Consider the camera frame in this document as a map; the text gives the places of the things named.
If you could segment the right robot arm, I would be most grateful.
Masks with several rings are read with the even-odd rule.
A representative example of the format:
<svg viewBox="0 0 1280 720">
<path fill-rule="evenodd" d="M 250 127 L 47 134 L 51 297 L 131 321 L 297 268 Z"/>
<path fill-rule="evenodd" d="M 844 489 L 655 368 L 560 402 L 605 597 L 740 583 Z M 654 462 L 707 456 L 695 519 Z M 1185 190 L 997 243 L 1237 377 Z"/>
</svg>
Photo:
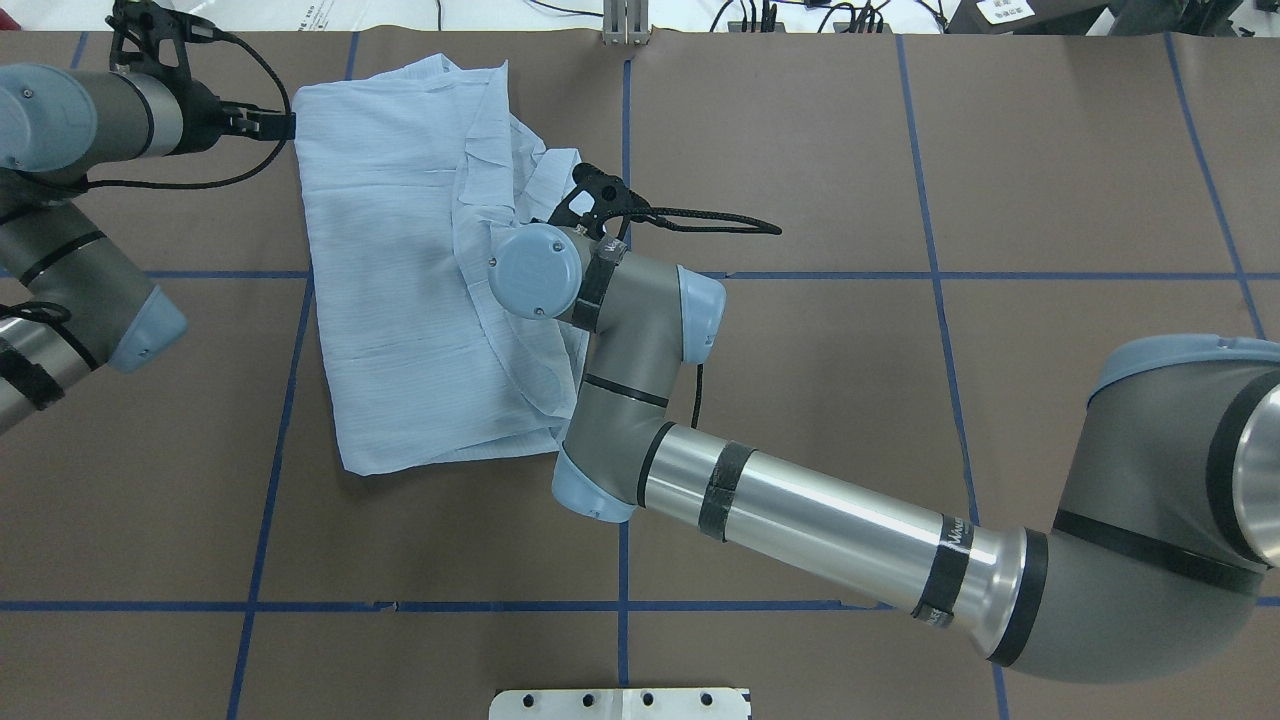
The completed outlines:
<svg viewBox="0 0 1280 720">
<path fill-rule="evenodd" d="M 1144 682 L 1219 653 L 1277 571 L 1277 345 L 1164 334 L 1116 350 L 1087 401 L 1051 525 L 987 527 L 730 439 L 669 410 L 677 372 L 722 327 L 722 281 L 631 250 L 611 232 L 778 234 L 728 213 L 659 208 L 581 164 L 544 220 L 483 263 L 498 304 L 558 320 L 591 347 L 554 465 L 572 512 L 639 510 L 965 637 L 987 662 L 1076 684 Z"/>
</svg>

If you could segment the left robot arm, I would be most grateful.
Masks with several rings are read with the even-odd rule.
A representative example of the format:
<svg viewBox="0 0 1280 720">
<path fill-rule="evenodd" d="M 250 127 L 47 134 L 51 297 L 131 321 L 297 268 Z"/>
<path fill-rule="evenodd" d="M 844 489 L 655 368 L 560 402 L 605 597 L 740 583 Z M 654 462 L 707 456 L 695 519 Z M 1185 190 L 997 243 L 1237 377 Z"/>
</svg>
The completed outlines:
<svg viewBox="0 0 1280 720">
<path fill-rule="evenodd" d="M 291 109 L 220 99 L 177 69 L 3 68 L 3 429 L 101 366 L 132 373 L 187 331 L 180 309 L 83 211 L 102 164 L 202 152 L 224 136 L 294 137 Z"/>
</svg>

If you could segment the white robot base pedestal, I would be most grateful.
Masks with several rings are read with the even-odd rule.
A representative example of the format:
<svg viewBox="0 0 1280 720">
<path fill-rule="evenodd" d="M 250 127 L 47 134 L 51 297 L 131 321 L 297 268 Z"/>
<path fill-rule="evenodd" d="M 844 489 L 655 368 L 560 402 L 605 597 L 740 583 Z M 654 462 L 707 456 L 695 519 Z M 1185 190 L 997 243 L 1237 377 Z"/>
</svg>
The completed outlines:
<svg viewBox="0 0 1280 720">
<path fill-rule="evenodd" d="M 641 687 L 502 691 L 489 719 L 753 719 L 749 689 Z"/>
</svg>

